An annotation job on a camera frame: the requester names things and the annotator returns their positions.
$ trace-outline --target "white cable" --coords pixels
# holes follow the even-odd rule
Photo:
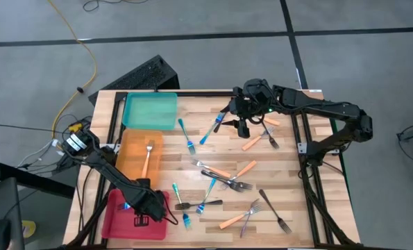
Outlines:
[[[50,140],[50,141],[47,142],[47,144],[45,144],[45,146],[42,147],[40,150],[38,150],[38,151],[36,151],[36,152],[34,152],[34,153],[31,153],[30,155],[24,157],[24,159],[18,164],[18,167],[21,166],[21,165],[24,163],[24,161],[27,160],[27,158],[29,158],[29,157],[31,157],[31,156],[34,156],[34,155],[37,154],[37,153],[40,153],[40,152],[43,151],[45,148],[48,148],[49,145],[50,145],[52,142],[53,142],[53,140]]]

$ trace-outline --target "utensil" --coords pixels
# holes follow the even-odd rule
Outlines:
[[[190,152],[191,154],[195,154],[194,143],[192,143],[192,142],[189,140],[189,138],[187,137],[187,133],[186,133],[185,127],[183,126],[183,120],[182,120],[181,118],[178,119],[178,123],[180,124],[181,129],[183,130],[183,133],[185,134],[185,137],[186,137],[186,140],[187,140],[187,148],[189,149],[189,152]]]
[[[228,172],[222,171],[222,170],[220,170],[220,169],[216,169],[216,168],[214,168],[214,167],[209,167],[209,166],[205,165],[203,162],[201,162],[200,160],[192,159],[192,160],[191,160],[191,163],[192,163],[193,165],[196,165],[197,167],[204,167],[204,168],[206,168],[206,169],[209,169],[210,171],[216,172],[216,173],[218,173],[218,174],[220,174],[220,175],[222,175],[222,176],[225,176],[226,178],[230,178],[230,177],[231,177],[231,174],[229,174]]]
[[[146,156],[146,160],[144,161],[142,178],[146,178],[146,174],[148,173],[149,155],[151,154],[152,147],[153,147],[153,140],[149,140],[148,145],[146,146],[146,150],[148,151],[148,154]]]
[[[253,203],[251,204],[251,208],[250,208],[247,212],[245,212],[245,213],[243,213],[243,214],[241,214],[241,215],[239,215],[239,216],[236,216],[236,217],[234,217],[234,218],[232,218],[232,219],[229,219],[229,220],[227,220],[227,221],[225,221],[225,222],[220,223],[220,225],[219,225],[220,229],[224,229],[224,228],[226,228],[226,227],[234,224],[235,222],[238,222],[239,220],[241,220],[241,219],[244,218],[245,216],[249,215],[249,214],[251,213],[251,210],[253,211],[253,214],[261,211],[261,209],[262,209],[262,204],[258,204],[258,205],[256,205],[256,206],[253,206],[254,203],[255,203],[257,200],[253,201]]]
[[[206,135],[201,139],[200,141],[200,145],[205,144],[206,139],[208,138],[209,134],[211,134],[212,129],[214,129],[223,119],[225,113],[220,113],[219,115],[217,115],[217,118],[215,118],[214,124],[211,126],[211,128],[208,130],[208,132],[206,133]]]
[[[249,217],[254,213],[253,206],[254,206],[255,202],[257,202],[258,200],[259,200],[259,199],[256,199],[256,200],[253,201],[253,203],[251,203],[251,205],[249,206],[249,214],[248,214],[248,217],[246,218],[245,224],[243,224],[242,230],[240,231],[240,237],[243,236],[243,233],[244,233],[244,231],[245,231],[245,229],[246,229],[246,225],[248,224]]]
[[[180,194],[178,193],[178,187],[177,187],[177,183],[172,183],[172,188],[174,189],[174,192],[176,193],[178,202],[181,202],[180,199]],[[187,213],[185,211],[183,211],[183,223],[185,223],[185,228],[186,230],[190,230],[191,229],[191,219],[189,218],[189,215],[187,215]]]
[[[221,204],[223,204],[223,201],[222,200],[216,200],[216,201],[209,201],[209,202],[198,203],[198,204],[190,204],[188,202],[185,202],[185,203],[176,204],[176,210],[188,210],[192,206],[198,206],[198,205],[201,205],[201,204],[203,204],[203,205],[221,205]]]
[[[277,216],[277,223],[278,225],[284,230],[284,232],[286,233],[292,233],[292,230],[288,227],[288,225],[285,223],[285,221],[280,218],[276,212],[276,210],[273,208],[273,206],[271,205],[271,202],[269,202],[267,194],[264,193],[263,190],[259,190],[260,195],[262,196],[262,198],[268,203],[268,206],[272,209],[272,211],[274,212],[274,214]]]
[[[225,116],[226,116],[226,114],[228,114],[228,111],[226,111],[226,112],[223,114],[223,117],[221,118],[221,121],[217,124],[217,126],[215,126],[215,128],[214,128],[214,133],[219,132],[219,128],[220,128],[221,122],[223,121],[223,119],[225,119]]]
[[[257,136],[256,138],[254,138],[254,139],[251,140],[250,142],[246,143],[246,144],[242,147],[242,150],[243,150],[243,151],[248,150],[248,149],[249,149],[250,147],[252,147],[256,142],[258,142],[258,141],[260,140],[260,138],[262,138],[262,137],[264,137],[264,136],[266,136],[266,135],[271,136],[270,134],[272,133],[273,130],[274,130],[274,127],[270,127],[270,128],[268,128],[268,129],[265,129],[265,130],[263,131],[263,133],[261,133],[259,136]]]
[[[267,127],[264,125],[264,122],[263,122],[263,121],[262,121],[262,125],[263,125],[265,131],[268,131],[268,129],[267,129]],[[270,132],[268,132],[268,136],[269,136],[269,143],[271,143],[271,146],[272,146],[274,149],[278,149],[279,146],[278,146],[276,140],[271,136],[271,133],[270,133]]]
[[[276,121],[276,120],[274,120],[274,119],[269,119],[268,117],[264,117],[263,118],[263,121],[264,122],[267,122],[267,123],[269,123],[269,124],[271,124],[271,125],[274,125],[274,126],[280,126],[280,122],[278,122],[278,121]]]
[[[240,177],[242,174],[244,174],[247,171],[249,171],[250,169],[252,169],[256,164],[257,164],[257,162],[255,160],[253,160],[245,168],[240,170],[240,172],[238,172],[236,175],[234,175],[234,177],[230,178],[229,180],[234,181],[236,178]],[[228,185],[226,185],[225,183],[222,183],[221,184],[221,189],[225,190],[226,188],[228,188]]]
[[[235,181],[230,181],[229,179],[220,176],[214,172],[208,172],[206,170],[201,170],[201,174],[202,175],[206,175],[209,176],[211,178],[216,178],[217,180],[223,182],[223,183],[227,183],[227,185],[232,189],[235,190],[237,192],[243,192],[244,190],[251,190],[253,189],[253,186],[251,184],[248,183],[243,183],[243,182],[235,182]]]
[[[197,210],[195,211],[198,215],[202,215],[203,214],[203,210],[205,209],[205,201],[206,198],[209,196],[209,193],[212,190],[212,187],[214,187],[216,179],[212,179],[211,184],[209,185],[208,191],[206,192],[205,198],[203,199],[203,201],[201,202],[201,204],[197,207]]]

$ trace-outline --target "wooden tabletop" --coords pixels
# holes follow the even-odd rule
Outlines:
[[[323,98],[321,91],[306,90],[304,92],[314,98]],[[107,139],[114,97],[114,90],[102,90],[96,102],[91,131],[100,138],[101,143],[106,142]],[[277,113],[267,115],[280,122],[280,126],[275,127],[273,132],[273,137],[280,146],[277,150],[271,147],[268,140],[261,139],[249,150],[242,151],[242,146],[251,139],[238,137],[237,130],[231,126],[222,126],[218,133],[211,133],[204,145],[198,144],[219,111],[228,104],[229,100],[229,97],[178,97],[177,116],[183,118],[190,140],[195,143],[195,158],[232,175],[252,160],[257,161],[257,165],[252,170],[239,178],[241,181],[253,184],[255,188],[249,192],[237,193],[230,189],[220,190],[219,185],[216,185],[208,200],[222,199],[224,204],[207,206],[201,217],[195,213],[195,208],[191,208],[188,213],[192,221],[192,230],[185,230],[181,212],[174,211],[180,224],[178,226],[168,224],[167,236],[164,240],[109,239],[108,248],[314,246],[302,181],[297,176],[299,164],[290,116]],[[121,103],[119,114],[122,114],[123,107],[124,104]],[[233,115],[227,115],[225,120],[234,118],[236,117]],[[313,140],[322,140],[331,134],[328,119],[314,115],[308,115],[308,119]],[[298,116],[298,123],[301,127],[301,135],[304,135],[300,116]],[[121,115],[118,116],[116,124],[116,136],[118,136],[120,124]],[[262,132],[261,126],[248,123],[248,127],[251,131],[251,138]],[[178,203],[171,187],[174,182],[178,184],[183,201],[201,201],[211,179],[201,175],[198,167],[190,163],[191,156],[186,147],[186,139],[178,124],[173,131],[163,131],[163,133],[164,146],[158,189],[170,193],[171,209]],[[341,168],[337,156],[326,156],[325,161]],[[78,176],[80,190],[88,169],[86,166],[81,167]],[[350,239],[359,242],[344,177],[325,165],[319,169],[328,212]],[[87,182],[83,208],[84,220],[89,219],[92,214],[99,177],[98,172],[92,171]],[[280,229],[275,215],[259,195],[259,189],[265,190],[277,213],[286,221],[293,233],[287,235]],[[243,238],[239,237],[239,233],[244,222],[237,222],[223,230],[219,228],[221,222],[247,211],[250,203],[257,198],[260,198],[260,203],[262,203],[262,211],[251,215]],[[325,242],[321,216],[317,210],[316,215],[319,235],[321,241]],[[79,216],[80,209],[75,194],[63,240],[64,244],[75,238],[78,232]],[[103,218],[104,214],[100,216],[96,243],[101,241]]]

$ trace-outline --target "gray floor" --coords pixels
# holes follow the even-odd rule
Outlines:
[[[150,0],[140,5],[56,1],[79,38],[285,31],[277,0]],[[296,31],[413,27],[413,1],[287,1]],[[0,42],[71,39],[46,1],[0,0]],[[363,243],[413,249],[413,162],[396,133],[413,124],[413,33],[297,37],[308,85],[327,99],[359,104],[373,117],[370,142],[345,154],[353,209]],[[231,88],[250,78],[299,88],[287,37],[91,44],[99,73],[88,93],[160,54],[182,88]],[[0,124],[50,128],[59,108],[92,74],[78,45],[0,47]],[[66,113],[91,115],[79,97]],[[59,125],[72,121],[66,117]],[[50,140],[50,133],[0,127],[1,161],[17,165]],[[405,145],[413,153],[413,142]],[[59,158],[43,157],[44,163]],[[76,172],[54,176],[75,184]],[[20,196],[29,190],[22,190]],[[25,219],[39,223],[28,249],[60,244],[70,202],[47,194],[28,198]],[[41,215],[36,211],[47,211]]]

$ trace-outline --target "yellow object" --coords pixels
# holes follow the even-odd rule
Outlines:
[[[51,6],[55,9],[55,11],[61,16],[62,20],[66,23],[67,27],[69,28],[70,32],[72,32],[72,35],[74,36],[74,39],[77,43],[83,45],[83,47],[85,47],[85,49],[87,50],[87,52],[89,52],[90,56],[92,57],[93,61],[94,61],[94,73],[92,75],[92,77],[87,81],[87,83],[85,83],[82,88],[86,88],[88,85],[90,85],[90,83],[92,83],[92,81],[94,81],[96,73],[98,72],[98,65],[96,63],[94,54],[90,51],[90,49],[83,44],[83,42],[81,42],[75,35],[75,32],[73,30],[73,28],[70,26],[69,22],[67,22],[67,20],[65,19],[65,17],[62,15],[62,13],[58,10],[58,8],[52,3],[52,0],[47,0]],[[67,101],[67,103],[61,108],[61,110],[58,112],[58,114],[55,117],[55,120],[53,121],[53,125],[52,125],[52,139],[55,138],[55,128],[56,128],[56,124],[58,121],[58,118],[60,118],[61,114],[64,112],[64,110],[67,108],[67,106],[71,103],[71,101],[75,98],[75,96],[78,94],[78,91],[75,91],[75,93],[70,97],[70,99]]]
[[[72,126],[69,127],[69,131],[76,133],[77,131],[79,131],[81,128],[83,127],[83,125],[81,123],[77,123],[74,124]]]
[[[24,239],[29,238],[35,233],[35,230],[37,229],[37,225],[35,224],[35,222],[22,220],[21,223],[23,228]]]

